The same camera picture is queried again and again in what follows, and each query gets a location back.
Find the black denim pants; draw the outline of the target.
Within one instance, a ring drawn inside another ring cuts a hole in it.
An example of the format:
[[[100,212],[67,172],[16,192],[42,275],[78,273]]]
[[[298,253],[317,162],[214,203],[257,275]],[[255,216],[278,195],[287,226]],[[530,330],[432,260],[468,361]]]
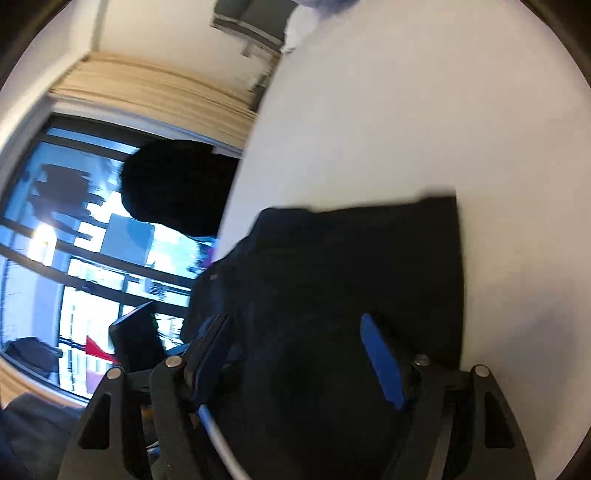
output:
[[[194,283],[180,337],[235,321],[242,354],[207,400],[254,479],[381,479],[396,460],[419,355],[457,369],[464,278],[454,195],[335,211],[269,208]],[[398,410],[363,347],[369,314],[402,373]]]

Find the large glass window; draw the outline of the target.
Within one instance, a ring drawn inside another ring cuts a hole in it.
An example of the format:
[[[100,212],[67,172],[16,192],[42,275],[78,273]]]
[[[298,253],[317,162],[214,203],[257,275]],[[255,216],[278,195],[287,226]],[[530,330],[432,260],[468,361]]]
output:
[[[108,330],[151,303],[165,348],[180,342],[192,283],[215,238],[142,222],[124,208],[125,160],[154,139],[52,114],[11,148],[1,191],[1,359],[5,398],[38,390],[89,398],[110,368]]]

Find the black hanging clothes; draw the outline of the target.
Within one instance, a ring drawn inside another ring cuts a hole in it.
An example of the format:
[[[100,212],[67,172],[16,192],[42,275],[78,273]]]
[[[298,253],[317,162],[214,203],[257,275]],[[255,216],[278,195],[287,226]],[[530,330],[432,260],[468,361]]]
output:
[[[189,237],[217,235],[239,160],[214,146],[159,139],[127,157],[120,171],[124,209],[134,219]]]

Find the beige curtain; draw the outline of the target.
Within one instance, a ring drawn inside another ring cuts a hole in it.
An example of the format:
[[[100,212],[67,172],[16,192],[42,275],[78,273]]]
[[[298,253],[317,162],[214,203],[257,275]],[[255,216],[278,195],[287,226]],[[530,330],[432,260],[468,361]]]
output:
[[[249,97],[211,79],[103,52],[78,61],[49,96],[139,115],[240,150],[256,121]]]

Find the dark grey headboard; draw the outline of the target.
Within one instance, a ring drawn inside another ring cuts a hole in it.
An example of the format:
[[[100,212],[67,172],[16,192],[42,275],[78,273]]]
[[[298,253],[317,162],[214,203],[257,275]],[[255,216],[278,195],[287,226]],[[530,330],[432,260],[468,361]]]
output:
[[[219,0],[211,26],[267,51],[280,53],[284,28],[297,3],[290,0]]]

